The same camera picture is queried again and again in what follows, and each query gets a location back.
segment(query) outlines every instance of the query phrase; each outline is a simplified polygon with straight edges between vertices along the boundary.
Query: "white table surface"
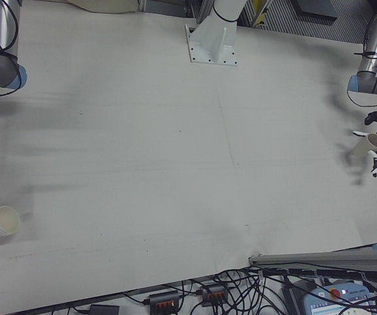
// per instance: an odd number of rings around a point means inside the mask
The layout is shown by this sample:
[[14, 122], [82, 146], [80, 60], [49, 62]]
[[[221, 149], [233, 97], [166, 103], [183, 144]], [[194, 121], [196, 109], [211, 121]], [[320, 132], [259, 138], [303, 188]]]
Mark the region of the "white table surface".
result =
[[180, 18], [27, 0], [20, 19], [0, 314], [377, 242], [370, 161], [344, 159], [377, 128], [346, 97], [361, 46], [241, 28], [230, 68], [191, 64]]

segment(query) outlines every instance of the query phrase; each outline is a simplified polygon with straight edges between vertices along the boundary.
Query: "metal mounting bracket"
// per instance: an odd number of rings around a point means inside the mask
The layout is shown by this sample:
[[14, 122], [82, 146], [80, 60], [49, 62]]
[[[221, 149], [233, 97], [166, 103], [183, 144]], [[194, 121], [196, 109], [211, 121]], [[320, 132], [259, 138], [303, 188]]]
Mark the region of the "metal mounting bracket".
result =
[[237, 66], [235, 38], [238, 19], [247, 0], [215, 0], [212, 12], [186, 37], [191, 62]]

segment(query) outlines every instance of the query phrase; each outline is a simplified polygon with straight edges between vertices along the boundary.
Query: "metal grating floor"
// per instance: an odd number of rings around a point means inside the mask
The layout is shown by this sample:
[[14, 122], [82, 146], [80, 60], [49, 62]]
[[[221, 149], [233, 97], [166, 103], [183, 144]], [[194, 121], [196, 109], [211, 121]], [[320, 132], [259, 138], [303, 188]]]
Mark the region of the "metal grating floor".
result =
[[290, 0], [274, 0], [265, 24], [256, 28], [310, 37], [362, 43], [365, 29], [373, 15], [367, 0], [331, 0], [338, 19], [334, 22], [298, 16]]

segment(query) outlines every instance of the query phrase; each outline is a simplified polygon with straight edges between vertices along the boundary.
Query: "black cable tie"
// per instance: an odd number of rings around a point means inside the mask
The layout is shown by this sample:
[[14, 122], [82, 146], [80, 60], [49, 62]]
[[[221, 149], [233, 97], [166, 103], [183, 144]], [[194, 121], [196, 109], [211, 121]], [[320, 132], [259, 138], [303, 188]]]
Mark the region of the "black cable tie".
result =
[[238, 21], [238, 19], [236, 19], [236, 20], [228, 20], [227, 18], [224, 18], [223, 16], [221, 16], [218, 12], [217, 12], [217, 10], [216, 10], [216, 8], [214, 7], [214, 3], [213, 3], [213, 11], [216, 13], [216, 15], [221, 19], [221, 20], [223, 20], [223, 21], [225, 21], [225, 22], [228, 22], [228, 23], [234, 23], [234, 22], [236, 22], [236, 21]]

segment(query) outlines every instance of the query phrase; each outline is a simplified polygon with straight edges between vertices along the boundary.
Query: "red emergency stop button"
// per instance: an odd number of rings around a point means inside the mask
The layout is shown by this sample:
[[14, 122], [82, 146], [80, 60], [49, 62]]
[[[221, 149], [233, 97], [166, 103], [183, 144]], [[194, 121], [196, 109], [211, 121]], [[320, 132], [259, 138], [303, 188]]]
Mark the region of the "red emergency stop button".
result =
[[339, 299], [341, 297], [341, 293], [337, 289], [331, 289], [330, 296], [332, 300]]

